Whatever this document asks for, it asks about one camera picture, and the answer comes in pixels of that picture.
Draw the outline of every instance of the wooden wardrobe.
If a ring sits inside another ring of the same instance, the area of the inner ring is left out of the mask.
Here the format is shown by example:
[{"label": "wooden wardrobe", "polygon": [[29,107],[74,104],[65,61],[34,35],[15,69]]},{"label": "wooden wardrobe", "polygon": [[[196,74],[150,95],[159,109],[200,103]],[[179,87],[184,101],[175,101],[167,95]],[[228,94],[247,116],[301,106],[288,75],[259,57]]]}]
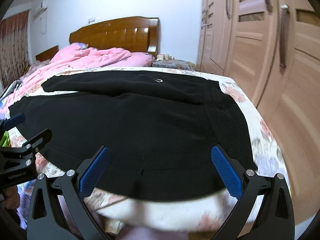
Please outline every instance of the wooden wardrobe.
[{"label": "wooden wardrobe", "polygon": [[307,0],[229,2],[230,21],[204,2],[197,70],[231,77],[257,107],[284,156],[298,224],[320,208],[320,18]]},{"label": "wooden wardrobe", "polygon": [[223,75],[231,35],[232,0],[203,0],[196,70]]}]

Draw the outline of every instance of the air conditioner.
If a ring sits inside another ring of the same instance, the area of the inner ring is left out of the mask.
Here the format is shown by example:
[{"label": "air conditioner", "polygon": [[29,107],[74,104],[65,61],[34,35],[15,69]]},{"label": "air conditioner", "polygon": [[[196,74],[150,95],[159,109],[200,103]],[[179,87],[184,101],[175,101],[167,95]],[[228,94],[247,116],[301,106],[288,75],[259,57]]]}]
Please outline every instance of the air conditioner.
[{"label": "air conditioner", "polygon": [[44,0],[38,8],[34,10],[33,19],[37,18],[39,14],[44,12],[48,7],[48,1]]}]

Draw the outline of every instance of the blue gripper pad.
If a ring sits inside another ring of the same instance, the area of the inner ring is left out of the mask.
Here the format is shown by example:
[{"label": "blue gripper pad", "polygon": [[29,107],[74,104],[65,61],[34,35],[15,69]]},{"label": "blue gripper pad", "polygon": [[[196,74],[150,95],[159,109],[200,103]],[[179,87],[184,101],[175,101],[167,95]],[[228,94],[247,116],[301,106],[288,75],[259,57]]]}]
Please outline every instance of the blue gripper pad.
[{"label": "blue gripper pad", "polygon": [[25,120],[24,114],[17,114],[9,119],[6,119],[2,123],[2,129],[4,131],[9,131],[13,127],[16,127],[17,125],[21,124]]},{"label": "blue gripper pad", "polygon": [[243,194],[242,181],[217,146],[211,150],[211,160],[230,195],[239,200]]},{"label": "blue gripper pad", "polygon": [[109,164],[109,149],[103,147],[83,176],[79,179],[78,196],[81,200],[89,197]]}]

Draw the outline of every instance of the black garment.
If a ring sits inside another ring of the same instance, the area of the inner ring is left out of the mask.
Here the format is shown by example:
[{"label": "black garment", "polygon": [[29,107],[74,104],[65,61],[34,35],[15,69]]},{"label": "black garment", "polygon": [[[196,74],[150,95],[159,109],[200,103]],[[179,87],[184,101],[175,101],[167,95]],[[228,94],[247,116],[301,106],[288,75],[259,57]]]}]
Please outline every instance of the black garment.
[{"label": "black garment", "polygon": [[103,71],[52,77],[46,92],[11,106],[29,139],[45,128],[52,141],[41,154],[60,169],[75,169],[105,145],[110,163],[97,187],[132,198],[173,201],[224,188],[211,162],[220,144],[256,170],[246,120],[219,83],[150,71]]}]

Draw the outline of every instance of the bedside table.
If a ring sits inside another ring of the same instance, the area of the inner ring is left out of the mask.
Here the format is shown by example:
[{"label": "bedside table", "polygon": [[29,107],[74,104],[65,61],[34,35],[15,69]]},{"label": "bedside table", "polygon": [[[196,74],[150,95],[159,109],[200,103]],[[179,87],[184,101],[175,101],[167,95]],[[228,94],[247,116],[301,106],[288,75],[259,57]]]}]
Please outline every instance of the bedside table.
[{"label": "bedside table", "polygon": [[154,61],[152,63],[152,66],[195,71],[193,69],[195,67],[195,64],[188,61],[176,60],[176,59],[164,59],[164,60]]}]

